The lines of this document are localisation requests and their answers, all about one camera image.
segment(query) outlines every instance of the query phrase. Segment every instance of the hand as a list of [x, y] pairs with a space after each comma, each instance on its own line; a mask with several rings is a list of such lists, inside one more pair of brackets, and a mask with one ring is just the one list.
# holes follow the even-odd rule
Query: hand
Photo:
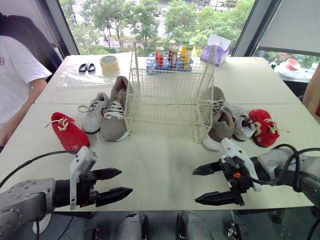
[[0, 146], [1, 147], [6, 145], [6, 143], [11, 138], [12, 134], [14, 134], [16, 128], [17, 128], [17, 125], [11, 122], [10, 120], [0, 128]]

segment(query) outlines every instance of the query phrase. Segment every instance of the red sneaker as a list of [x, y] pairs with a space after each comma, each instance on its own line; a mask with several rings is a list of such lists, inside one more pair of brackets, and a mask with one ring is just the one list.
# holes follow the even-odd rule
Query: red sneaker
[[280, 135], [277, 125], [272, 121], [270, 114], [263, 109], [254, 109], [249, 112], [249, 117], [254, 121], [256, 128], [253, 134], [255, 144], [263, 148], [273, 145]]
[[55, 134], [67, 151], [77, 151], [80, 150], [82, 146], [88, 147], [90, 145], [89, 138], [84, 131], [74, 124], [74, 121], [75, 120], [67, 115], [55, 112], [52, 114], [51, 122], [49, 123], [52, 124]]

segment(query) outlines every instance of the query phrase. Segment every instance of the orange component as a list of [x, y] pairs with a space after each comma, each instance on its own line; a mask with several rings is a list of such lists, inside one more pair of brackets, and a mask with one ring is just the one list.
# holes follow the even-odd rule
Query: orange component
[[233, 174], [233, 177], [236, 179], [240, 179], [242, 176], [241, 176], [240, 172], [236, 172]]

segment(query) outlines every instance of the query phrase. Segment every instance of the pink cup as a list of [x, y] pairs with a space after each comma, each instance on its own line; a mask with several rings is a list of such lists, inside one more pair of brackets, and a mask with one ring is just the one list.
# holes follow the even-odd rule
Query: pink cup
[[285, 67], [290, 71], [297, 71], [297, 70], [301, 69], [300, 63], [293, 58], [289, 58], [285, 62]]

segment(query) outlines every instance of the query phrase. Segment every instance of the black cable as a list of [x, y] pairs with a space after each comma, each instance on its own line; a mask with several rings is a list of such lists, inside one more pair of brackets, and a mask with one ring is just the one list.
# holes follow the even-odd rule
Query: black cable
[[281, 147], [288, 147], [288, 148], [290, 148], [290, 149], [293, 151], [293, 155], [289, 158], [289, 159], [290, 159], [290, 162], [289, 162], [289, 164], [288, 164], [288, 167], [289, 167], [291, 161], [295, 158], [295, 170], [294, 170], [294, 177], [293, 177], [293, 186], [292, 186], [292, 188], [293, 188], [293, 190], [296, 191], [296, 192], [301, 192], [301, 188], [300, 188], [300, 186], [299, 186], [299, 177], [300, 177], [300, 176], [299, 176], [299, 173], [300, 173], [300, 165], [301, 165], [299, 153], [298, 153], [298, 151], [297, 151], [297, 149], [296, 149], [295, 147], [293, 147], [293, 146], [290, 145], [290, 144], [286, 144], [286, 143], [280, 144], [280, 145], [274, 147], [273, 149], [278, 149], [278, 148], [281, 148]]
[[68, 230], [68, 227], [70, 226], [73, 219], [74, 219], [74, 216], [71, 218], [68, 225], [65, 227], [64, 231], [61, 233], [60, 237], [57, 240], [60, 240], [62, 238], [62, 236], [66, 233], [66, 231]]
[[[281, 145], [278, 145], [276, 146], [275, 148], [280, 148], [281, 146], [284, 146], [284, 144], [281, 144]], [[306, 153], [306, 152], [313, 152], [313, 151], [320, 151], [320, 147], [311, 147], [311, 148], [305, 148], [305, 149], [302, 149], [300, 151], [298, 151], [298, 155], [300, 154], [303, 154], [303, 153]], [[278, 183], [279, 181], [282, 180], [282, 178], [285, 176], [285, 172], [288, 170], [289, 168], [289, 165], [290, 163], [292, 162], [292, 160], [295, 158], [295, 154], [291, 155], [289, 157], [289, 159], [285, 162], [284, 166], [283, 166], [283, 169], [282, 171], [279, 173], [279, 175], [272, 179], [272, 180], [266, 180], [266, 181], [263, 181], [263, 180], [258, 180], [258, 179], [255, 179], [253, 177], [251, 177], [249, 174], [247, 174], [246, 176], [251, 179], [253, 182], [255, 183], [258, 183], [258, 184], [261, 184], [261, 185], [272, 185], [272, 184], [276, 184]]]
[[293, 146], [289, 145], [289, 144], [280, 144], [276, 147], [274, 147], [273, 149], [278, 149], [278, 148], [281, 148], [281, 147], [288, 147], [290, 148], [292, 151], [293, 151], [293, 155], [290, 156], [288, 158], [288, 160], [285, 162], [281, 172], [279, 173], [279, 175], [274, 178], [274, 179], [271, 179], [271, 180], [259, 180], [259, 179], [255, 179], [253, 177], [251, 177], [249, 175], [249, 173], [246, 174], [246, 176], [253, 182], [255, 183], [258, 183], [258, 184], [261, 184], [261, 185], [272, 185], [272, 184], [276, 184], [278, 183], [279, 181], [282, 180], [282, 178], [285, 176], [285, 173], [286, 171], [288, 170], [289, 168], [289, 165], [290, 163], [292, 162], [292, 160], [295, 158], [296, 161], [295, 161], [295, 172], [294, 172], [294, 179], [293, 179], [293, 189], [295, 191], [298, 191], [300, 192], [300, 188], [298, 186], [298, 182], [299, 182], [299, 172], [300, 172], [300, 157], [299, 157], [299, 154], [298, 154], [298, 151], [296, 148], [294, 148]]
[[320, 147], [311, 147], [298, 151], [298, 154], [304, 154], [306, 152], [320, 151]]
[[312, 225], [312, 227], [310, 228], [309, 232], [308, 232], [308, 235], [306, 237], [306, 240], [311, 240], [312, 238], [312, 235], [314, 234], [317, 226], [319, 225], [320, 223], [320, 217], [318, 217], [317, 220], [315, 220], [314, 224]]
[[44, 158], [44, 157], [47, 157], [47, 156], [50, 156], [50, 155], [54, 155], [54, 154], [76, 154], [77, 151], [53, 151], [53, 152], [48, 152], [48, 153], [45, 153], [45, 154], [42, 154], [40, 156], [36, 156], [35, 158], [29, 160], [29, 161], [26, 161], [25, 163], [23, 163], [22, 165], [18, 166], [15, 170], [13, 170], [8, 176], [6, 176], [2, 182], [0, 182], [0, 189], [1, 187], [6, 183], [6, 181], [8, 181], [9, 178], [12, 177], [13, 174], [15, 174], [16, 172], [18, 172], [20, 169], [23, 169], [24, 167], [28, 166], [29, 164], [33, 163], [34, 161], [38, 160], [38, 159], [41, 159], [41, 158]]
[[39, 219], [35, 219], [35, 225], [36, 225], [36, 240], [39, 240], [39, 234], [40, 234], [40, 227], [39, 227]]

